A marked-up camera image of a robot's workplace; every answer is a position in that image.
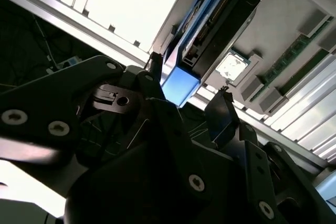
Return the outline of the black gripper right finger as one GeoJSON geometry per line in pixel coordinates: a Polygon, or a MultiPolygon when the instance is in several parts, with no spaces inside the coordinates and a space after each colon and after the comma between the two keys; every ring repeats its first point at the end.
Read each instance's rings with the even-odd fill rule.
{"type": "Polygon", "coordinates": [[[283,147],[259,146],[254,128],[238,118],[222,87],[205,108],[209,136],[240,166],[247,223],[330,223],[331,209],[283,147]]]}

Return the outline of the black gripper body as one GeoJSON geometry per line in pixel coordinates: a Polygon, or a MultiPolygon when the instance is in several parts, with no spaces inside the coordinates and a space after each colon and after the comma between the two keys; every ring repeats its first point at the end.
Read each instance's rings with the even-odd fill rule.
{"type": "Polygon", "coordinates": [[[195,144],[177,108],[151,102],[142,143],[84,173],[65,223],[259,223],[242,170],[195,144]]]}

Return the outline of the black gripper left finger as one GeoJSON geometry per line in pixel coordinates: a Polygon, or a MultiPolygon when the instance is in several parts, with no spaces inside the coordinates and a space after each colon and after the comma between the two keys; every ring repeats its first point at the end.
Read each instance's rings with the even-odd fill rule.
{"type": "Polygon", "coordinates": [[[155,76],[123,69],[105,56],[1,95],[1,159],[62,194],[87,200],[137,192],[205,200],[206,180],[175,105],[155,76]],[[78,176],[73,163],[80,124],[102,111],[122,114],[127,127],[115,161],[78,176]]]}

